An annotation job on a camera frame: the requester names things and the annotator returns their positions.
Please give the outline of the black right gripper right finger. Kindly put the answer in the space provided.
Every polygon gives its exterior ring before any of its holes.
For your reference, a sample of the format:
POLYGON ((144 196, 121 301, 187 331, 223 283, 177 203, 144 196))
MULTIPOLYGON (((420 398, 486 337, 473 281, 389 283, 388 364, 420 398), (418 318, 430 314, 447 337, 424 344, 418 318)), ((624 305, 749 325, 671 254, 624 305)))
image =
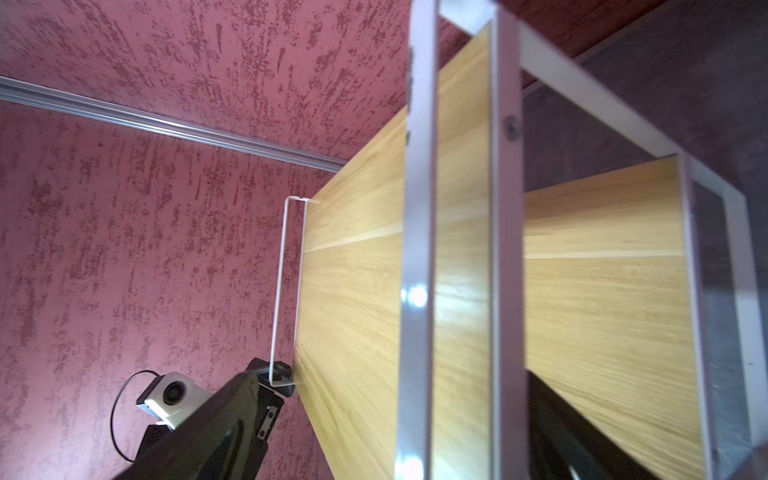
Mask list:
POLYGON ((527 372, 530 479, 654 479, 571 404, 527 372))

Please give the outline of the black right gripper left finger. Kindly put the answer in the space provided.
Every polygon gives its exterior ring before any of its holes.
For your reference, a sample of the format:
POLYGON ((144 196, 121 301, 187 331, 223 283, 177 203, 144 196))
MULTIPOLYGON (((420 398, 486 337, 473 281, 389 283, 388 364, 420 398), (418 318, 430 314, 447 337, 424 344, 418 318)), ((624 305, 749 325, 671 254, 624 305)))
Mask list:
POLYGON ((177 429, 149 425, 119 479, 254 479, 285 400, 292 368, 253 359, 177 429))

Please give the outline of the wooden shelf with white frame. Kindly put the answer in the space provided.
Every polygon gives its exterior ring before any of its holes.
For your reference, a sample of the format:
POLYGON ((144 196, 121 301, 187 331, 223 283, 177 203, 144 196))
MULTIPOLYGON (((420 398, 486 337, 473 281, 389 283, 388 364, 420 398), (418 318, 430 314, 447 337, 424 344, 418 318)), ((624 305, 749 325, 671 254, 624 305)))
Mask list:
POLYGON ((337 479, 530 479, 527 372, 659 479, 718 479, 695 190, 723 203, 750 451, 747 202, 497 1, 416 1, 407 104, 303 215, 294 382, 337 479), (530 75, 651 156, 524 189, 530 75))

